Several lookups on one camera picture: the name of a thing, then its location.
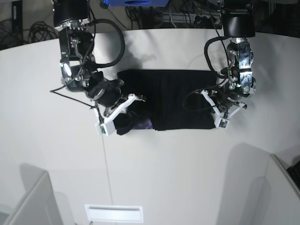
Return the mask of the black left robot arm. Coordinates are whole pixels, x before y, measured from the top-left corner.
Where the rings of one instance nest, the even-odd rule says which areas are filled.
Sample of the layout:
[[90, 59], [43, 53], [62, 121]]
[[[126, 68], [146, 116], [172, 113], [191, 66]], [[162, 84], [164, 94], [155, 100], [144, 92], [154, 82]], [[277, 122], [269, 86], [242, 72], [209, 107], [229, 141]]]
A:
[[255, 25], [250, 0], [218, 0], [223, 40], [229, 39], [226, 47], [227, 67], [220, 73], [227, 81], [216, 90], [215, 101], [222, 113], [227, 113], [233, 105], [256, 91], [253, 77], [253, 51], [248, 41], [255, 36]]

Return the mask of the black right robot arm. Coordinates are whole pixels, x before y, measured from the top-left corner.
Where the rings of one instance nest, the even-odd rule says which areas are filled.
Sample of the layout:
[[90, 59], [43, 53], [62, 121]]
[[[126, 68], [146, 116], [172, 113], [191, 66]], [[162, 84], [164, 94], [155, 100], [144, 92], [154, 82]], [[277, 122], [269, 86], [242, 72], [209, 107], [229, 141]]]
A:
[[[54, 0], [53, 23], [58, 31], [62, 88], [70, 92], [83, 92], [88, 99], [107, 110], [115, 109], [122, 97], [120, 79], [108, 80], [102, 68], [116, 65], [125, 53], [125, 39], [118, 25], [109, 19], [97, 19], [88, 0]], [[120, 52], [108, 63], [96, 63], [93, 55], [96, 34], [89, 27], [109, 24], [120, 39]]]

